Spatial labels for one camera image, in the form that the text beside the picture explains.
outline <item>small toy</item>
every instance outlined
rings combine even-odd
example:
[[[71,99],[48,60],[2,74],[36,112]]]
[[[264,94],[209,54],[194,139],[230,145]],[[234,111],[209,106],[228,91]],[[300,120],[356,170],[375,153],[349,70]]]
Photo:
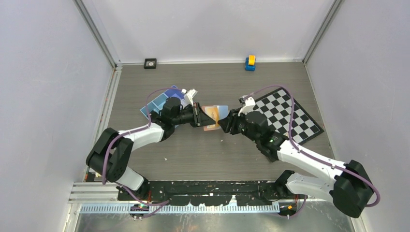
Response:
[[[157,68],[157,59],[156,58],[145,59],[144,69],[156,69],[156,68]]]
[[[245,70],[246,71],[255,71],[256,64],[255,64],[256,58],[255,56],[249,56],[245,60]]]

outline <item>black square object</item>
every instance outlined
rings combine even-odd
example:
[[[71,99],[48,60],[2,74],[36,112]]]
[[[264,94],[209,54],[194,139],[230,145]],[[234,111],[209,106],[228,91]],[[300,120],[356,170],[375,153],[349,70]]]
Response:
[[[289,108],[290,106],[289,106],[289,104],[287,104],[286,102],[284,102],[283,104],[282,104],[282,106],[283,106],[283,108]]]
[[[264,105],[264,106],[261,107],[261,110],[263,112],[267,112],[269,109],[268,109],[268,107],[266,107],[266,105]]]
[[[156,58],[145,59],[144,69],[156,69],[156,68],[157,68],[157,59]]]
[[[300,128],[302,128],[302,130],[304,130],[304,131],[309,128],[309,127],[306,125],[306,123],[302,123],[302,124],[300,124],[299,126],[300,126]]]
[[[254,107],[253,110],[258,110],[268,118],[268,125],[273,126],[277,132],[281,134],[286,134],[289,130],[289,116],[291,106],[290,106],[290,96],[285,92],[283,88],[278,88],[265,96],[262,96],[255,100],[258,107]],[[269,109],[266,105],[272,103],[274,108]],[[295,113],[293,114],[293,128],[299,125],[299,128],[294,130],[292,128],[293,140],[298,144],[304,144],[310,139],[323,133],[323,129],[313,120],[313,118],[303,109],[303,107],[294,100],[295,103]],[[277,109],[278,106],[282,106],[282,110],[279,114]]]
[[[272,112],[272,114],[275,115],[275,114],[279,113],[279,110],[274,107],[273,109],[270,110],[270,112]]]
[[[279,103],[277,100],[272,101],[272,104],[273,104],[274,106],[280,105],[280,103]]]
[[[268,104],[268,103],[270,103],[270,101],[269,101],[268,98],[263,99],[262,102],[263,102],[265,105]]]
[[[284,117],[290,115],[286,110],[282,110],[282,111],[280,112],[280,114],[281,114],[282,116],[284,116]]]

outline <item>yellow block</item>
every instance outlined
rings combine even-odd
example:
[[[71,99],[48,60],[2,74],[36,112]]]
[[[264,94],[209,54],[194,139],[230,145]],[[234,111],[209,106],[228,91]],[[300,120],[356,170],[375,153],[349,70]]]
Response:
[[[249,56],[249,65],[255,65],[255,56]]]

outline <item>card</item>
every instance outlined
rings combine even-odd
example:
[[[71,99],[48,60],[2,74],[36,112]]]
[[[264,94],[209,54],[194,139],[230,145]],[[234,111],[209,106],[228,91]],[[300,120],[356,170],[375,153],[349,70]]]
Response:
[[[210,116],[216,124],[204,127],[204,131],[213,131],[220,129],[218,121],[225,118],[228,115],[228,106],[226,105],[211,105],[203,106],[202,110],[206,115]]]

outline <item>black mounting plate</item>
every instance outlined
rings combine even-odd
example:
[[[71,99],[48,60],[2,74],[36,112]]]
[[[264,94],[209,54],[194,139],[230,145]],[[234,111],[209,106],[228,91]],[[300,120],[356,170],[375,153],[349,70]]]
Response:
[[[271,205],[279,199],[294,199],[293,194],[279,196],[273,181],[149,181],[151,201],[169,200],[169,205],[227,205],[235,196],[238,206]],[[133,201],[126,192],[118,193],[119,201]]]

